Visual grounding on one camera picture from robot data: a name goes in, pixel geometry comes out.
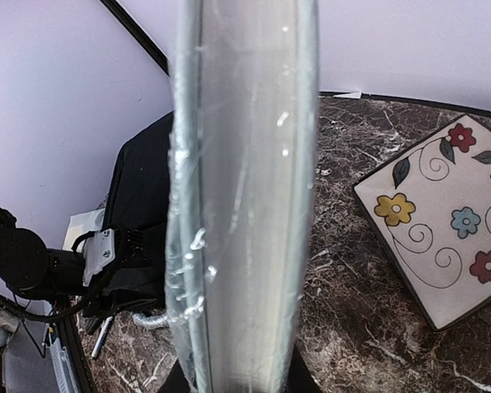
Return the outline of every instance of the black cable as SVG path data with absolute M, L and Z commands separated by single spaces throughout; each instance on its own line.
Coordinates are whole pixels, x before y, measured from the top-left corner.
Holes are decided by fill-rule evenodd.
M 116 0 L 100 0 L 125 29 L 138 41 L 144 50 L 153 58 L 160 68 L 169 76 L 169 65 L 166 55 L 149 38 L 137 22 L 118 4 Z
M 98 280 L 98 282 L 95 284 L 95 286 L 84 296 L 82 296 L 82 299 L 76 304 L 68 309 L 63 310 L 59 314 L 55 315 L 38 315 L 38 314 L 33 314 L 30 313 L 29 311 L 26 311 L 22 307 L 15 305 L 12 301 L 7 299 L 5 296 L 0 295 L 0 306 L 9 311 L 10 313 L 18 316 L 19 318 L 27 318 L 32 321 L 36 322 L 44 322 L 44 323 L 54 323 L 57 321 L 62 320 L 63 318 L 69 317 L 71 315 L 74 315 L 78 313 L 81 309 L 86 307 L 89 302 L 96 296 L 98 295 L 101 290 L 109 283 L 109 281 L 113 278 L 115 275 L 116 271 L 119 268 L 119 265 L 124 261 L 123 258 L 121 257 L 122 255 L 125 254 L 126 248 L 127 248 L 127 236 L 126 232 L 123 226 L 112 226 L 111 228 L 117 229 L 120 233 L 120 244 L 119 244 L 119 249 L 117 251 L 117 256 L 115 257 L 115 260 L 113 260 L 107 267 L 105 274 Z M 73 252 L 76 252 L 76 249 L 78 248 L 78 245 L 83 242 L 85 239 L 91 237 L 91 233 L 85 233 L 84 235 L 78 237 L 76 241 L 74 242 L 73 245 Z
M 13 293 L 13 298 L 15 299 L 15 303 L 18 307 L 20 307 L 18 305 L 18 299 L 16 299 L 16 295 Z M 29 307 L 29 305 L 31 304 L 31 300 L 27 303 L 27 306 L 25 307 L 25 309 L 27 309 Z M 36 342 L 36 340 L 34 339 L 33 337 L 33 334 L 31 334 L 31 331 L 27 328 L 27 325 L 25 324 L 25 318 L 20 318 L 20 321 L 22 322 L 22 326 L 24 327 L 25 329 L 25 332 L 27 333 L 27 335 L 29 336 L 29 338 L 31 339 L 31 341 L 33 342 L 33 345 L 34 347 L 36 348 L 36 351 L 38 352 L 38 354 L 40 355 L 40 357 L 42 359 L 46 359 L 46 347 L 44 346 L 43 347 L 43 352 L 42 350 L 40 349 L 40 347 L 38 346 L 38 343 Z

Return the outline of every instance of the dark marble surface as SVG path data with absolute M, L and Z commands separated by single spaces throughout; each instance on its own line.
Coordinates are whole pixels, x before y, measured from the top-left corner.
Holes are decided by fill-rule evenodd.
M 323 391 L 491 391 L 491 305 L 433 333 L 351 187 L 399 150 L 458 117 L 399 102 L 321 98 L 309 266 L 298 346 Z M 473 116 L 491 128 L 491 120 Z M 93 339 L 83 339 L 91 353 Z M 169 331 L 117 316 L 91 362 L 100 392 L 157 391 L 175 358 Z

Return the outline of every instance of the clear plastic wrap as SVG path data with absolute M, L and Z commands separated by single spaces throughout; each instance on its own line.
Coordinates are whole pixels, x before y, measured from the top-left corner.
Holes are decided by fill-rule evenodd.
M 278 393 L 313 193 L 313 0 L 181 0 L 166 292 L 193 391 Z

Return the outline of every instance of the floral tile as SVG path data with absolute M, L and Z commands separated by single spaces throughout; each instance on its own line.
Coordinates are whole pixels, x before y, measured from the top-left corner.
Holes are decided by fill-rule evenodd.
M 491 131 L 460 117 L 354 191 L 433 329 L 491 300 Z

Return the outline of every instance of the white wall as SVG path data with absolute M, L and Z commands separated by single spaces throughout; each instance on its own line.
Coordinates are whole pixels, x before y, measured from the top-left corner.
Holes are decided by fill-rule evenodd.
M 175 1 L 120 0 L 171 54 Z M 322 91 L 491 110 L 491 0 L 319 0 Z
M 169 79 L 99 1 L 0 0 L 0 206 L 49 246 L 171 109 Z

